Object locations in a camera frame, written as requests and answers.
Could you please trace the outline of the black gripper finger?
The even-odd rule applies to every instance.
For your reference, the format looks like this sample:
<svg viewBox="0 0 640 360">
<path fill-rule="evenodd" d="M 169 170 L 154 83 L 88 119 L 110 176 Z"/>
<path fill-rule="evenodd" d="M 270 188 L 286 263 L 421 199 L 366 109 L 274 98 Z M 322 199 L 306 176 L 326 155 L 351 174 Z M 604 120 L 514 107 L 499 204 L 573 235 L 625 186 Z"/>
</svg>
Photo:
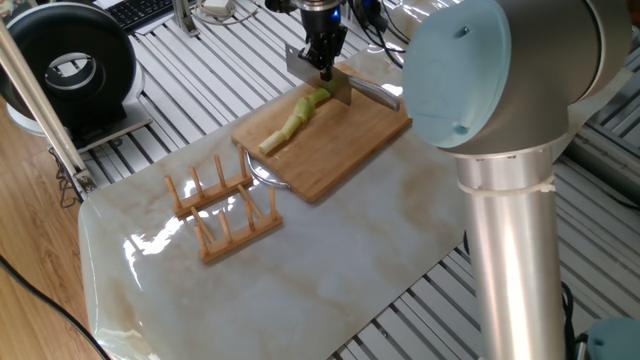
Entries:
<svg viewBox="0 0 640 360">
<path fill-rule="evenodd" d="M 335 59 L 341 54 L 348 29 L 346 27 L 335 27 L 329 32 L 329 59 L 330 65 L 335 63 Z"/>
<path fill-rule="evenodd" d="M 320 45 L 308 42 L 299 52 L 298 57 L 319 71 L 320 79 L 330 81 L 332 79 L 332 59 Z"/>
</svg>

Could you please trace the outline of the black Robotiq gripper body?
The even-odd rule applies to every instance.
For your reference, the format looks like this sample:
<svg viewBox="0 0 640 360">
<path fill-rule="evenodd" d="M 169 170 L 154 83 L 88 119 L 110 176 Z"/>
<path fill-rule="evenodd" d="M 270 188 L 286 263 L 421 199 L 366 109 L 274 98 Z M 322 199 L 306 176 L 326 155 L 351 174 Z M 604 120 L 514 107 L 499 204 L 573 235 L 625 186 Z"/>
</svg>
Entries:
<svg viewBox="0 0 640 360">
<path fill-rule="evenodd" d="M 301 10 L 302 25 L 306 31 L 306 44 L 313 42 L 320 45 L 329 55 L 329 32 L 342 24 L 341 6 L 335 5 L 320 11 Z"/>
</svg>

